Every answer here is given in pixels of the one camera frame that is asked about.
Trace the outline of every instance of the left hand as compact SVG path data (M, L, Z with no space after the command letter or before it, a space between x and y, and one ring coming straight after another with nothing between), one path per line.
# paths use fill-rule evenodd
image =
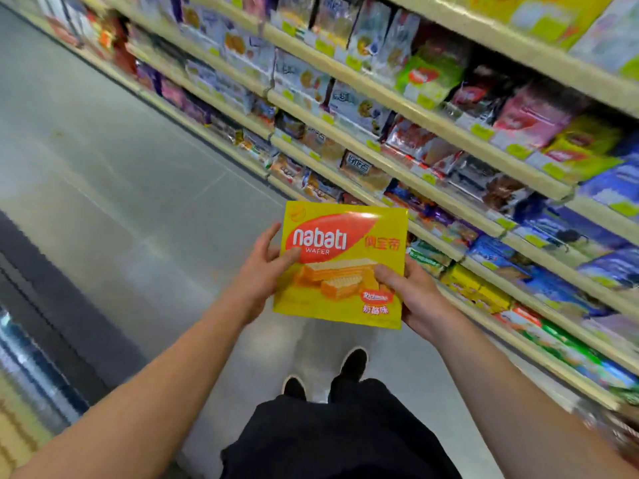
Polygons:
M277 279L300 257L301 248L294 247L280 255L278 248L269 248L282 224L271 225L255 241L250 256L240 268L225 297L248 305L244 324L249 324L264 310L267 299L276 291Z

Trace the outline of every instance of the gray floor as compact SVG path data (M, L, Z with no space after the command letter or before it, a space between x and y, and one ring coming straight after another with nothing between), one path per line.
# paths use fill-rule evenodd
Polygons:
M152 359L237 270L284 198L0 7L0 209ZM465 478L501 474L432 346L265 312L242 335L183 449L216 478L219 451L291 371L316 400L345 352L384 381ZM555 399L574 395L513 360Z

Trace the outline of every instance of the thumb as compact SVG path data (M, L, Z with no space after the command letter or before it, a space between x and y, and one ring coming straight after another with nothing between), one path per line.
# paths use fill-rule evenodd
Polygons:
M293 247L284 252L282 255L273 260L269 266L276 277L282 275L291 265L300 259L302 253L301 247Z
M410 282L408 279L397 274L393 269L384 264L375 265L375 278L382 284L393 288L402 296L410 290Z

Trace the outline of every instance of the forearm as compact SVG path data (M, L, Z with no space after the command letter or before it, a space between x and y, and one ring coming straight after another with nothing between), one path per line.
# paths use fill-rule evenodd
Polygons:
M154 479L179 449L242 330L246 304L223 297L170 348L92 407L15 474Z
M635 470L528 380L453 307L434 332L488 448L508 478L634 478Z

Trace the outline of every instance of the cookie package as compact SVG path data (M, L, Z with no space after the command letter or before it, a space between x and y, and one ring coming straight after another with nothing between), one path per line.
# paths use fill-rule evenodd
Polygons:
M374 267L403 275L407 232L405 209L287 202L281 251L302 253L279 279L273 311L400 329L401 301Z

